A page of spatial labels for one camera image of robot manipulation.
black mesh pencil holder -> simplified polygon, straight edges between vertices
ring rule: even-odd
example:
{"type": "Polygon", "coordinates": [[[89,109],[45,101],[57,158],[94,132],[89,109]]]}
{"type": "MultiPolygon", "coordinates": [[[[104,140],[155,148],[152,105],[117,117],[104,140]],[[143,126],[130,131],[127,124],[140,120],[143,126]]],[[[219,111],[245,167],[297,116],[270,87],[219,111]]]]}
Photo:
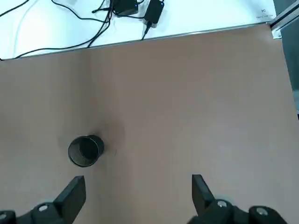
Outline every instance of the black mesh pencil holder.
{"type": "Polygon", "coordinates": [[[103,154],[104,143],[96,135],[81,136],[73,140],[69,146],[69,158],[79,167],[93,165],[103,154]]]}

white table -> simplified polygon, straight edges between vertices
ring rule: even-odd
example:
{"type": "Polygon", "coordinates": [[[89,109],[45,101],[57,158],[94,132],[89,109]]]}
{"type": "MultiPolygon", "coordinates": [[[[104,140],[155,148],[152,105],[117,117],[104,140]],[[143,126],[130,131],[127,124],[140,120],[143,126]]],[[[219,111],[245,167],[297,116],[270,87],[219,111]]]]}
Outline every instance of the white table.
{"type": "MultiPolygon", "coordinates": [[[[24,0],[1,0],[0,13],[24,0]]],[[[92,14],[101,0],[56,0],[74,9],[81,17],[104,20],[107,12],[92,14]]],[[[149,0],[139,6],[136,16],[143,16],[149,0]]],[[[265,23],[276,17],[273,0],[165,0],[156,28],[146,39],[237,28],[265,23]]],[[[14,58],[24,52],[46,47],[67,47],[92,38],[101,23],[81,21],[70,11],[50,0],[31,0],[21,8],[0,18],[0,57],[14,58]]],[[[145,30],[142,20],[113,16],[109,29],[93,47],[138,41],[145,30]]],[[[29,55],[57,52],[44,50],[29,55]]]]}

power adapter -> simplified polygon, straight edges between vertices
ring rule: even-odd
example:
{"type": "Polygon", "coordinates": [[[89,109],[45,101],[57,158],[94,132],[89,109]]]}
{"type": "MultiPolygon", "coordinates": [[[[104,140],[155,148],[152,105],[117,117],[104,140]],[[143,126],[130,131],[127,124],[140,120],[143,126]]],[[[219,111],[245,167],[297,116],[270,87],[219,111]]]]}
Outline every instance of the power adapter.
{"type": "Polygon", "coordinates": [[[149,6],[144,16],[144,19],[146,21],[146,29],[142,40],[144,40],[145,35],[148,33],[149,29],[158,24],[163,8],[164,0],[150,0],[149,6]]]}
{"type": "Polygon", "coordinates": [[[138,3],[137,0],[114,0],[113,9],[120,16],[133,15],[138,13],[138,3]]]}

black cable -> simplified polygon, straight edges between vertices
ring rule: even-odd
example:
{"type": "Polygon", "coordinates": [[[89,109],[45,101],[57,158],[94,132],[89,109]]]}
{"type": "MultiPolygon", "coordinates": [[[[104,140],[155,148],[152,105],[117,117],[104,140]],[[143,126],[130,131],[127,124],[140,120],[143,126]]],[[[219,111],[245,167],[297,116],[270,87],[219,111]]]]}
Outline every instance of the black cable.
{"type": "Polygon", "coordinates": [[[98,8],[95,9],[95,10],[93,10],[92,13],[96,13],[97,11],[100,11],[101,8],[102,8],[102,6],[103,6],[103,4],[104,4],[104,2],[105,2],[105,0],[103,0],[102,3],[101,3],[101,5],[100,5],[100,7],[98,7],[98,8]]]}
{"type": "Polygon", "coordinates": [[[148,31],[150,30],[150,28],[151,28],[152,25],[153,25],[152,22],[148,22],[148,23],[146,24],[146,29],[145,29],[144,34],[143,34],[143,37],[142,37],[142,39],[141,39],[142,41],[144,40],[146,34],[148,33],[148,31]]]}
{"type": "Polygon", "coordinates": [[[78,19],[80,19],[80,20],[94,20],[94,21],[98,21],[98,22],[104,22],[104,21],[102,21],[102,20],[98,20],[98,19],[95,19],[95,18],[82,18],[82,17],[80,17],[77,13],[75,13],[74,12],[74,10],[72,10],[71,8],[69,8],[69,7],[67,7],[67,6],[65,6],[65,5],[62,5],[62,4],[60,4],[60,3],[57,3],[57,2],[55,2],[54,0],[51,0],[55,5],[58,5],[58,6],[61,6],[61,7],[63,7],[63,8],[66,8],[66,9],[68,9],[68,10],[70,10],[78,19]]]}
{"type": "Polygon", "coordinates": [[[16,6],[16,7],[14,7],[14,8],[11,8],[11,9],[7,10],[6,12],[0,14],[0,17],[4,16],[4,15],[7,14],[7,13],[10,13],[11,11],[14,11],[15,9],[17,9],[17,8],[23,6],[23,5],[25,5],[25,4],[26,4],[27,2],[29,2],[29,1],[30,1],[30,0],[26,0],[26,1],[24,1],[23,3],[19,4],[18,6],[16,6]]]}
{"type": "Polygon", "coordinates": [[[102,31],[103,27],[104,27],[104,24],[101,26],[101,28],[99,29],[99,31],[97,32],[96,36],[93,38],[93,40],[91,40],[91,42],[88,44],[87,48],[90,48],[91,45],[93,44],[93,42],[96,41],[96,39],[102,35],[109,27],[110,27],[110,24],[111,24],[111,19],[112,19],[112,11],[113,11],[113,1],[114,0],[110,0],[110,4],[109,4],[109,10],[108,10],[108,13],[107,13],[107,16],[105,18],[105,21],[108,19],[108,26],[102,31]]]}
{"type": "Polygon", "coordinates": [[[144,0],[137,2],[138,5],[142,4],[144,2],[144,0]]]}
{"type": "Polygon", "coordinates": [[[15,59],[20,58],[20,57],[22,57],[22,56],[24,56],[24,55],[27,55],[27,54],[36,52],[36,51],[40,51],[40,50],[66,50],[66,49],[72,49],[72,48],[75,48],[75,47],[82,46],[82,45],[87,44],[87,43],[89,43],[89,42],[93,42],[93,41],[94,41],[96,38],[98,38],[104,31],[106,31],[107,28],[106,28],[103,32],[101,32],[101,29],[103,28],[103,26],[104,26],[105,23],[109,23],[109,25],[110,25],[110,21],[106,21],[108,15],[109,15],[109,13],[107,13],[107,16],[106,16],[106,18],[105,18],[105,21],[97,20],[97,19],[94,19],[94,18],[82,18],[82,17],[80,17],[79,15],[77,15],[77,14],[76,14],[72,9],[70,9],[69,7],[64,6],[64,5],[61,5],[61,4],[59,4],[59,3],[56,3],[56,2],[54,2],[54,0],[51,0],[51,1],[52,1],[55,5],[59,5],[59,6],[62,6],[62,7],[64,7],[64,8],[66,8],[66,9],[70,10],[70,11],[71,11],[77,18],[79,18],[80,20],[93,20],[93,21],[102,22],[102,26],[101,26],[100,30],[99,30],[99,31],[97,32],[97,34],[94,35],[91,39],[89,39],[88,41],[85,41],[85,42],[83,42],[83,43],[76,44],[76,45],[72,45],[72,46],[69,46],[69,47],[63,47],[63,48],[39,48],[39,49],[35,49],[35,50],[31,50],[31,51],[22,53],[22,54],[18,55],[17,57],[15,57],[15,59]]]}

metal screw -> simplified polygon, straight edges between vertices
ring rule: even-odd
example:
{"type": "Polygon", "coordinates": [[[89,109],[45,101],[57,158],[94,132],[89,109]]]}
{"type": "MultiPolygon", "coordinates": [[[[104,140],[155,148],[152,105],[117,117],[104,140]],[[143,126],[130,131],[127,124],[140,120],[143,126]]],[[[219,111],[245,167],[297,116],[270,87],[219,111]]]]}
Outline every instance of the metal screw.
{"type": "Polygon", "coordinates": [[[260,214],[261,216],[267,216],[268,212],[266,211],[266,209],[263,208],[257,208],[256,209],[257,213],[260,214]]]}
{"type": "Polygon", "coordinates": [[[0,220],[5,219],[5,218],[6,218],[6,214],[5,214],[5,213],[2,213],[2,214],[0,215],[0,220]]]}
{"type": "Polygon", "coordinates": [[[38,208],[39,211],[45,211],[47,210],[48,206],[46,204],[42,205],[41,207],[38,208]]]}
{"type": "Polygon", "coordinates": [[[218,203],[217,203],[217,205],[219,206],[219,207],[227,207],[227,204],[226,204],[226,202],[224,202],[224,201],[219,201],[218,203]]]}

